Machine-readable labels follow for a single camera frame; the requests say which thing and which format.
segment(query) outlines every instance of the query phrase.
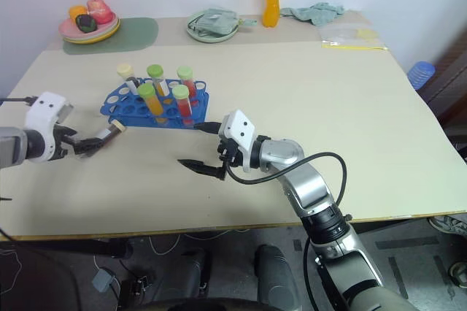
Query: floor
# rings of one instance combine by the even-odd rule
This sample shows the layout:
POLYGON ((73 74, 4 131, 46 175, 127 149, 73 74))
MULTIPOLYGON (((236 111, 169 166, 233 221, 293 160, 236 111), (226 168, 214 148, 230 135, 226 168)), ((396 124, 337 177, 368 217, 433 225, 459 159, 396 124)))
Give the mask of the floor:
MULTIPOLYGON (((467 258, 467 240, 442 234, 431 228, 424 219, 364 233, 360 238, 377 263, 386 286, 400 293, 420 310, 467 310, 466 290, 454 286, 446 273, 453 262, 467 258)), ((191 247, 204 247, 214 256, 209 296, 256 300, 257 280, 252 265, 254 252, 259 245, 273 244, 282 250, 289 261, 301 294, 303 310, 310 310, 301 263, 305 239, 304 230, 298 226, 252 229, 246 232, 229 231, 209 241, 181 236, 173 251, 166 256, 156 256, 147 237, 134 238, 131 240, 134 254, 123 262, 135 273, 151 274, 155 278, 154 285, 145 294, 145 301, 148 301, 155 293, 164 267, 173 256, 191 247)), ((177 235, 153 236, 153 243, 158 251, 167 250, 176 240, 177 235)), ((0 248, 10 249, 11 244, 2 243, 0 248)), ((77 309, 69 275, 43 257, 22 248, 16 251, 22 270, 14 288, 1 295, 2 310, 77 309)), ((115 309, 113 293, 99 293, 91 283, 96 274, 93 256, 43 251, 73 271, 79 285, 83 311, 115 309)), ((1 290, 5 291, 12 284, 18 263, 15 254, 0 254, 0 283, 1 290)), ((312 290, 317 304, 321 311, 332 310, 313 269, 312 253, 309 260, 312 290)), ((118 260, 97 256, 96 263, 111 269, 119 280, 130 277, 118 260)))

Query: test tube with yellow liquid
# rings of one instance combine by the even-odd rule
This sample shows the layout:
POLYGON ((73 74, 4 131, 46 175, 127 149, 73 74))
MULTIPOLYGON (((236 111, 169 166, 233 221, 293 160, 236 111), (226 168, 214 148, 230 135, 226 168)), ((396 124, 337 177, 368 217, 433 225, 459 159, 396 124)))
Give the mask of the test tube with yellow liquid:
MULTIPOLYGON (((141 98, 144 99, 147 108, 152 114, 156 116, 163 114, 162 104, 159 102, 158 97, 155 95, 155 89, 152 83, 147 82, 140 85, 138 87, 138 94, 141 96, 141 98)), ((155 120, 160 125, 167 123, 166 118, 156 118, 155 120)))

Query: pink plate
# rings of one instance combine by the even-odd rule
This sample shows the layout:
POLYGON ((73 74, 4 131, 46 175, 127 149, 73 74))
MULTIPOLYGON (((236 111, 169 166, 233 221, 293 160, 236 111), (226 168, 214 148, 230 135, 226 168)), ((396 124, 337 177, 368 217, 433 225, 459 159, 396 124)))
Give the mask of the pink plate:
POLYGON ((75 23, 72 22, 71 18, 66 19, 60 26, 58 27, 58 31, 60 34, 66 38, 70 39, 85 39, 89 37, 98 36, 103 34, 106 30, 110 27, 115 26, 118 22, 118 17, 113 13, 112 20, 108 23, 97 25, 97 30, 93 32, 84 33, 78 29, 75 23))

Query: plate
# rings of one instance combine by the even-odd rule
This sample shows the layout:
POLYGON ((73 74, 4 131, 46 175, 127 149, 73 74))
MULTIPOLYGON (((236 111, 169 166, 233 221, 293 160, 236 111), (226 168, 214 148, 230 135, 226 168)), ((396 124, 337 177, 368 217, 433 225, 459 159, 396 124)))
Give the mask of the plate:
POLYGON ((104 34, 109 30, 109 28, 115 26, 116 22, 118 22, 118 17, 114 14, 110 22, 97 25, 97 30, 95 31, 84 33, 78 29, 71 18, 68 18, 60 24, 58 32, 60 32, 61 36, 66 37, 67 39, 92 39, 104 34))
POLYGON ((94 37, 94 38, 90 38, 90 39, 86 39, 86 40, 76 40, 76 39, 67 39, 66 37, 64 37, 63 39, 67 42, 71 42, 71 43, 75 43, 76 45, 88 45, 90 43, 95 43, 95 42, 99 42, 99 41, 103 41, 105 39, 108 39, 109 37, 111 37, 117 30, 118 28, 120 27, 120 21, 117 22, 117 25, 109 32, 107 32, 106 34, 103 34, 99 37, 94 37))
POLYGON ((214 33, 211 33, 211 34, 207 34, 207 35, 203 35, 203 36, 199 36, 198 32, 196 32, 195 30, 192 30, 191 28, 188 27, 188 25, 196 20, 197 18, 201 17, 202 15, 204 15, 206 11, 205 10, 202 10, 200 12, 197 12, 193 15, 191 15, 189 18, 188 18, 188 21, 187 21, 187 32, 188 34, 193 37, 196 41, 199 41, 199 42, 204 42, 204 43, 218 43, 218 42, 222 42, 222 41, 225 41, 227 39, 230 39, 238 30, 239 30, 239 26, 237 25, 237 27, 229 34, 227 35, 219 35, 219 34, 214 34, 214 33))

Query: test tube with red liquid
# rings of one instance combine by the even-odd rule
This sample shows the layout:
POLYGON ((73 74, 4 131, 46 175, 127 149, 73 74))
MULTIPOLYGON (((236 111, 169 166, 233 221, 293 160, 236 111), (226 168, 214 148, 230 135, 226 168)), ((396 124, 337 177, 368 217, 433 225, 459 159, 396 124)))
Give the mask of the test tube with red liquid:
MULTIPOLYGON (((193 70, 189 66, 180 66, 177 69, 177 75, 181 79, 183 85, 187 86, 190 92, 190 98, 196 98, 196 85, 193 81, 193 70)), ((193 100, 193 106, 198 104, 198 100, 193 100)))
MULTIPOLYGON (((177 101, 178 110, 183 117, 192 115, 190 104, 190 91, 186 85, 177 85, 172 88, 172 96, 177 101)), ((193 125, 193 120, 184 119, 183 124, 186 126, 193 125)))

